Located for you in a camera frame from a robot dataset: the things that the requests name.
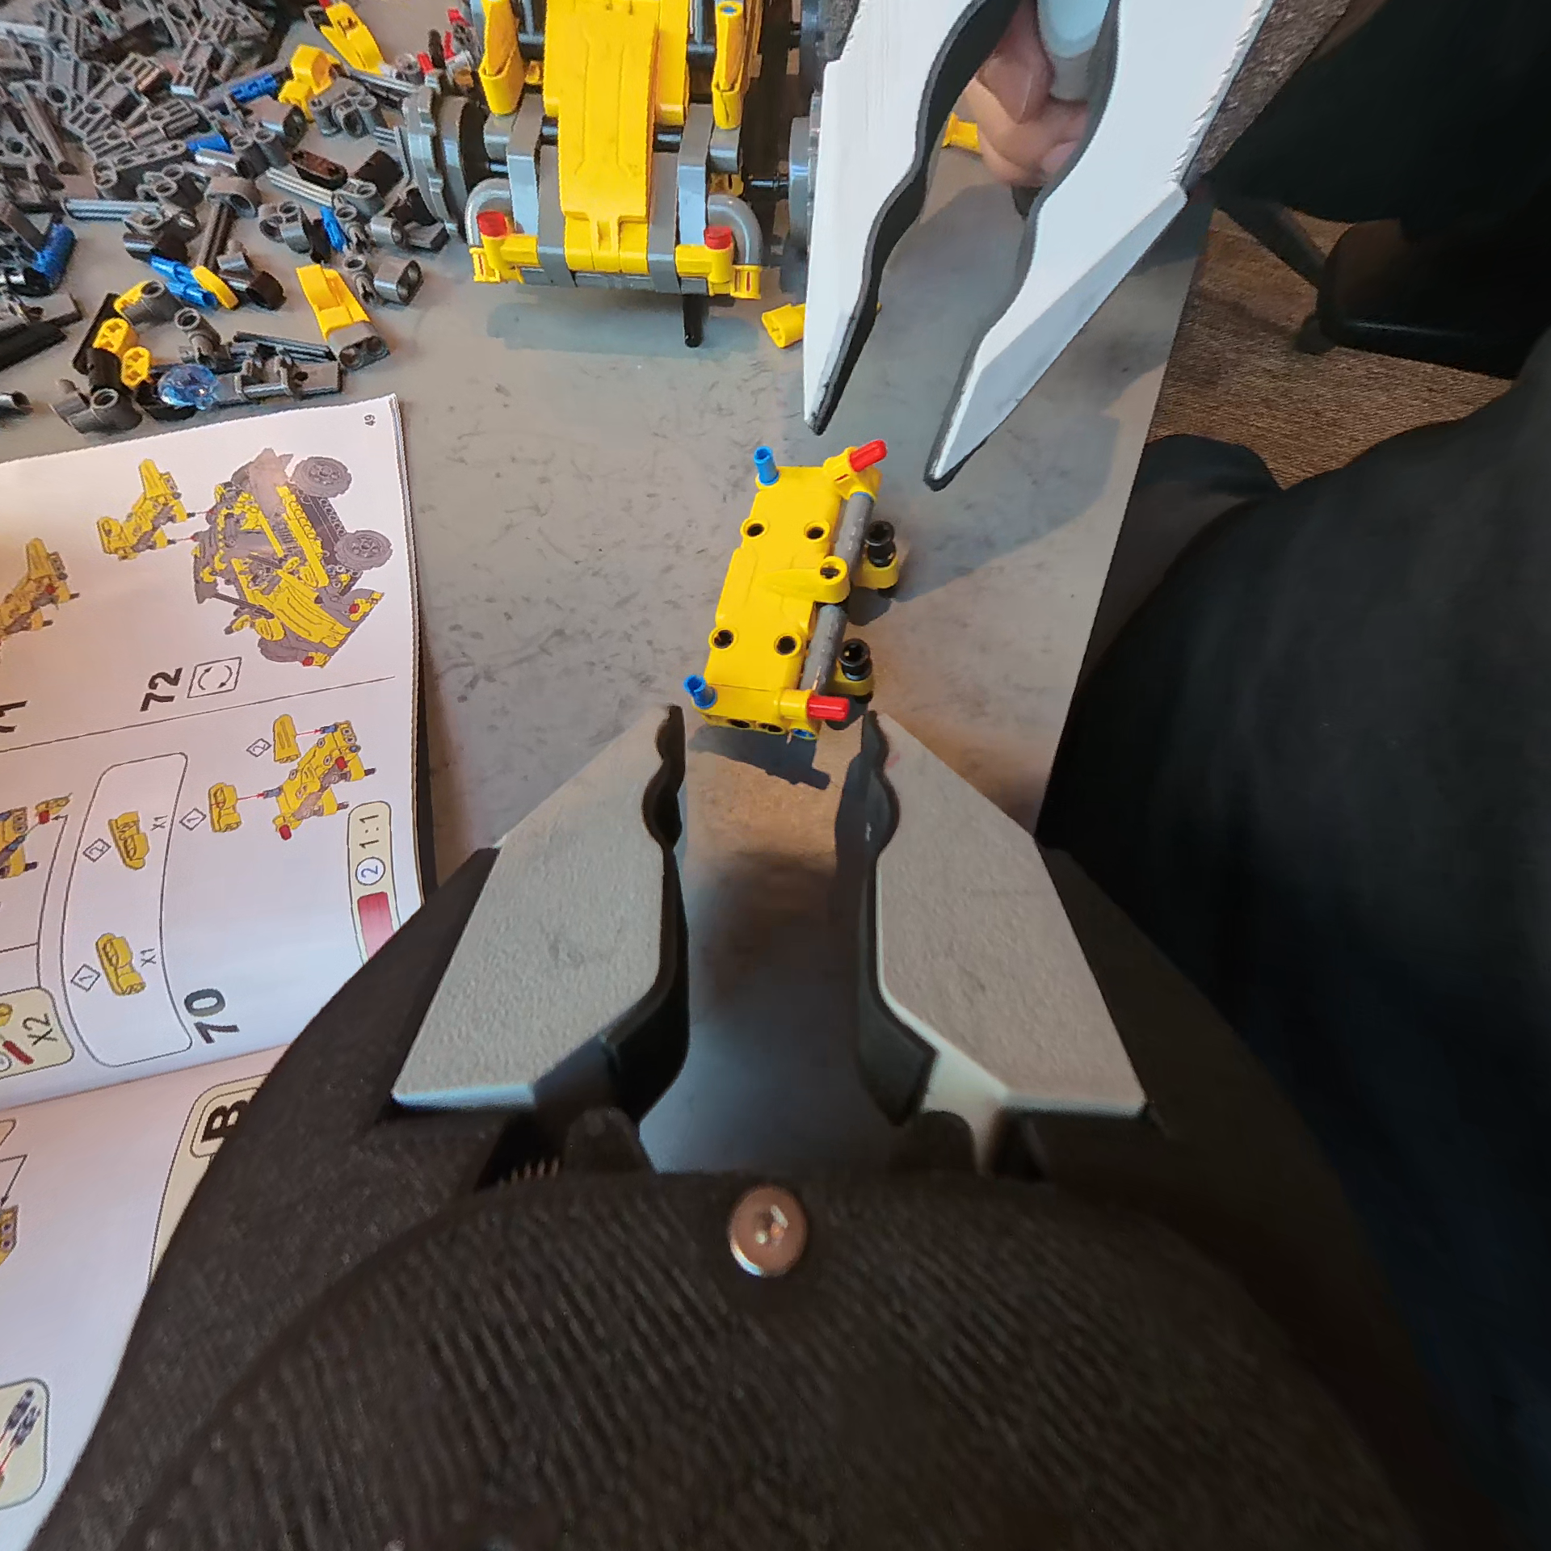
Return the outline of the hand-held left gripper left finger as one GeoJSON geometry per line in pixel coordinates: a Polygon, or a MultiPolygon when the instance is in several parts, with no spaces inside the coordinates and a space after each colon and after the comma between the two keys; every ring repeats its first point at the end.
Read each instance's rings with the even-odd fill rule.
{"type": "Polygon", "coordinates": [[[399,1110],[515,1118],[552,1151],[584,1112],[650,1114],[689,1046],[683,780],[685,719],[659,706],[508,832],[399,1110]]]}

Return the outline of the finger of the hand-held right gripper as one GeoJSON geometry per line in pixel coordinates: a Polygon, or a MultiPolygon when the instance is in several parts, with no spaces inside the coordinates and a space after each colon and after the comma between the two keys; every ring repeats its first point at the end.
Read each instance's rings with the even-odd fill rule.
{"type": "Polygon", "coordinates": [[[927,464],[944,488],[1188,202],[1186,178],[1271,6],[1117,2],[1090,135],[1034,204],[1021,279],[964,361],[927,464]]]}
{"type": "Polygon", "coordinates": [[[833,420],[879,303],[883,266],[925,189],[925,111],[966,2],[861,2],[822,78],[807,248],[807,427],[833,420]]]}

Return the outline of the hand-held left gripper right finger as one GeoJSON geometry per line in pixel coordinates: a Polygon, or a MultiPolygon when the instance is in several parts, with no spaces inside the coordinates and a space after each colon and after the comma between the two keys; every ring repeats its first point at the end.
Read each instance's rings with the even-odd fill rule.
{"type": "Polygon", "coordinates": [[[887,715],[863,721],[859,1062],[894,1125],[957,1118],[1008,1169],[1029,1118],[1149,1099],[1034,837],[887,715]]]}

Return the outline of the yellow brick vehicle model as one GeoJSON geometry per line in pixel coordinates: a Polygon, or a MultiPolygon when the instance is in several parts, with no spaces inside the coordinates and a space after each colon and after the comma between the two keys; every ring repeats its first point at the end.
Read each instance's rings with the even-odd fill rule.
{"type": "Polygon", "coordinates": [[[824,4],[471,4],[401,111],[419,204],[484,285],[802,300],[824,4]]]}

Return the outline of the small yellow brick assembly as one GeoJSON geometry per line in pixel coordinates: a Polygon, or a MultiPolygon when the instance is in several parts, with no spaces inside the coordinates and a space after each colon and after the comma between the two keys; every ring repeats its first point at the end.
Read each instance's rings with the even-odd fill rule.
{"type": "Polygon", "coordinates": [[[874,693],[850,599],[900,582],[894,527],[876,512],[887,444],[809,468],[755,449],[754,501],[717,603],[704,671],[685,693],[707,724],[811,743],[874,693]]]}

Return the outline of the person's right hand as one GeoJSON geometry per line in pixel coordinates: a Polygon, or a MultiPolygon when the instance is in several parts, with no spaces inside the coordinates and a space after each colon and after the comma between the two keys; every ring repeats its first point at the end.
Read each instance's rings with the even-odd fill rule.
{"type": "Polygon", "coordinates": [[[1036,4],[1021,2],[960,102],[962,115],[979,126],[984,165],[1005,185],[1047,183],[1082,141],[1090,106],[1056,100],[1053,78],[1036,4]]]}

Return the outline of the person's dark clothing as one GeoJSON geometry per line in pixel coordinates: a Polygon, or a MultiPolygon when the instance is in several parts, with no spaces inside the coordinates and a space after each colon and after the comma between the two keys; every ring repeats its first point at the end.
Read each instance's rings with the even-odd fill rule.
{"type": "Polygon", "coordinates": [[[1280,488],[1138,466],[1040,813],[1319,1138],[1472,1474],[1549,1493],[1549,366],[1280,488]]]}

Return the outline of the instruction booklet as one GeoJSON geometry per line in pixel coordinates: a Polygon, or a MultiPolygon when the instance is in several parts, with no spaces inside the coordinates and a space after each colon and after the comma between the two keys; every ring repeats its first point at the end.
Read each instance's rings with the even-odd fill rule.
{"type": "Polygon", "coordinates": [[[421,904],[395,398],[4,464],[2,1546],[281,1049],[421,904]]]}

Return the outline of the pile of grey brick pieces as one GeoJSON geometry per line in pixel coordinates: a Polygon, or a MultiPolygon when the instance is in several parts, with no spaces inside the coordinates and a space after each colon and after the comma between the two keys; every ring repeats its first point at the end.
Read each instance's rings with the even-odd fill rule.
{"type": "Polygon", "coordinates": [[[418,300],[449,237],[401,111],[473,10],[410,45],[351,6],[379,76],[325,43],[323,4],[4,4],[4,420],[37,361],[87,438],[288,409],[383,363],[340,366],[298,268],[335,268],[381,335],[418,300]]]}

